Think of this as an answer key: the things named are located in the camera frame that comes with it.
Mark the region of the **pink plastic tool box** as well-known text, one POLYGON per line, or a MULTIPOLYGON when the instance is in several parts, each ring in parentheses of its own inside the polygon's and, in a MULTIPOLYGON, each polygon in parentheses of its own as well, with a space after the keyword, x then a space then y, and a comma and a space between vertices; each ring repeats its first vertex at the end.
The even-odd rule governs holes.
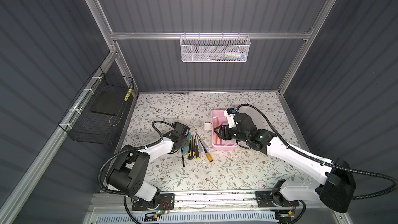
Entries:
POLYGON ((238 129, 234 121, 237 114, 235 108, 211 111, 211 145, 215 150, 232 151, 237 147, 250 149, 240 144, 246 141, 246 135, 238 129))

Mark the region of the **orange black pencil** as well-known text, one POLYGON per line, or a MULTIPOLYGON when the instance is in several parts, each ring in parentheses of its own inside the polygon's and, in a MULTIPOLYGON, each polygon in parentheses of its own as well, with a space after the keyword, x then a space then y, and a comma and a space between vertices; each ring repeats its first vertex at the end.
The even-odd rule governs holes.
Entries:
POLYGON ((180 149, 181 151, 181 160, 182 160, 182 166, 185 168, 185 162, 184 162, 184 154, 183 154, 183 148, 180 149))

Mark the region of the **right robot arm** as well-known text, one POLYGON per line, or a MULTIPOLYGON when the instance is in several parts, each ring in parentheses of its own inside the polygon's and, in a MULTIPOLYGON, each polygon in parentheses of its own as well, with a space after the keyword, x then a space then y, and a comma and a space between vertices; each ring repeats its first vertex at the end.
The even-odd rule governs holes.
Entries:
POLYGON ((328 159, 286 145, 273 132, 258 129, 247 114, 236 114, 230 110, 224 114, 228 123, 214 127, 219 139, 245 142, 249 148, 281 159, 310 176, 308 183, 279 180, 271 193, 275 205, 281 206, 283 201, 316 201, 339 213, 348 211, 356 183, 352 173, 345 170, 349 167, 347 162, 338 161, 343 169, 334 169, 326 165, 328 159))

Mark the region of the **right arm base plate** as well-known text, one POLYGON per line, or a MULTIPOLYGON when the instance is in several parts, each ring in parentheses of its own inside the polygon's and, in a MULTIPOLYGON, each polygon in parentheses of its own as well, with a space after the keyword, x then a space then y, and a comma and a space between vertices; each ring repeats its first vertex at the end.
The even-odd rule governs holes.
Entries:
POLYGON ((260 190, 255 192, 258 207, 293 207, 300 205, 299 201, 288 201, 280 193, 272 193, 271 190, 260 190))

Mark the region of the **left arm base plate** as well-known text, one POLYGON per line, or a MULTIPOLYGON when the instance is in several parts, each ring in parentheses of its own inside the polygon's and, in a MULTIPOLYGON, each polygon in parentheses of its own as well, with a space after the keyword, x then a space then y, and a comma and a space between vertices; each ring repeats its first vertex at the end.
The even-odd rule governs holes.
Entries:
POLYGON ((145 201, 144 199, 133 199, 133 211, 170 211, 174 209, 175 194, 160 193, 155 195, 152 201, 145 201))

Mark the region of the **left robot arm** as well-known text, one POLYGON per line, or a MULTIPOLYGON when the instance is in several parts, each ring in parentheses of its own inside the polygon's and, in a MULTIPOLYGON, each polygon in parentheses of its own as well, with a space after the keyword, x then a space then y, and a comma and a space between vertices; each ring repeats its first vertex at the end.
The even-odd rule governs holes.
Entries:
POLYGON ((161 190, 145 181, 149 163, 188 146, 190 128, 180 122, 153 121, 159 139, 140 147, 124 146, 100 168, 97 183, 102 191, 124 195, 154 209, 161 201, 161 190))

